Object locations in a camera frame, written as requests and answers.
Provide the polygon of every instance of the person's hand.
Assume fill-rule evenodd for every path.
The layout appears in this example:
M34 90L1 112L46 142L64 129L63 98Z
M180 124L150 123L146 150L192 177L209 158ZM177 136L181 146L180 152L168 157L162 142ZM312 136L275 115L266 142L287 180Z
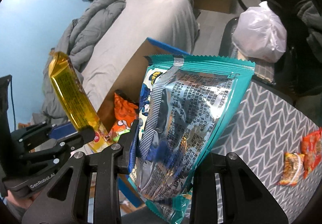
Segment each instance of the person's hand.
M30 207L30 205L33 203L33 201L37 198L37 196L39 195L40 192L32 195L30 198L26 198L26 199L17 199L15 198L11 191L8 190L8 196L6 197L6 199L8 201L10 201L12 204L21 207L23 209L28 209Z

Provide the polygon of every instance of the white plastic bag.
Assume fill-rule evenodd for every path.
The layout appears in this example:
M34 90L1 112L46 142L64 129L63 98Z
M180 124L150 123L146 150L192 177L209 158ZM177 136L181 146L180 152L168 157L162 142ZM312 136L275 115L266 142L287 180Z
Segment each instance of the white plastic bag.
M280 18L262 2L240 14L232 43L244 56L277 62L285 53L286 38Z

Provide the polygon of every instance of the gray comforter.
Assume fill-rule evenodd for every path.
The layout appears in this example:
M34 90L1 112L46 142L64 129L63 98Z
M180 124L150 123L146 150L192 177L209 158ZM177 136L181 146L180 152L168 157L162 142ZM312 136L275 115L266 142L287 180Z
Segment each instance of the gray comforter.
M81 82L81 72L92 56L94 46L107 32L118 15L125 8L125 0L94 1L84 14L71 22L55 51L67 53ZM35 123L46 120L49 123L61 124L67 116L54 92L48 76L50 56L43 71L43 91L45 100L41 114L33 114Z

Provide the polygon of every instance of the snack bag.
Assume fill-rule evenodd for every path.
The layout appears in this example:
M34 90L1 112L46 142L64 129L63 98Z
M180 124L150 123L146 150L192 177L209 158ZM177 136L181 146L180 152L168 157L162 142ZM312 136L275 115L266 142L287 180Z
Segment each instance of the snack bag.
M94 141L88 143L94 152L101 152L113 144L107 139L108 132L100 121L90 100L75 73L67 54L56 52L49 65L49 77L53 88L70 122L77 131L91 126L95 131Z
M116 91L114 93L114 112L116 122L108 134L109 139L112 139L114 142L118 142L123 133L130 131L133 121L138 117L138 109L139 107L130 100L127 100L122 92Z
M178 224L191 199L194 171L234 115L255 63L211 56L147 59L130 178L147 207Z
M285 153L284 170L279 185L295 186L303 168L304 154Z
M303 137L301 150L302 153L305 154L304 178L306 178L321 161L321 133L322 128L319 128L317 131L311 132L309 135Z

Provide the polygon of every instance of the floor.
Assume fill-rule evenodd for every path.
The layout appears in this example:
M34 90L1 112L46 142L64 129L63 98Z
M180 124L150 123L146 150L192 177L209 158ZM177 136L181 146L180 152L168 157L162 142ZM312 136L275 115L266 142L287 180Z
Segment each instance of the floor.
M243 0L247 6L258 6L259 0ZM218 55L223 31L229 20L243 12L237 3L232 0L231 13L201 10L197 18L200 23L200 35L194 47L194 55Z

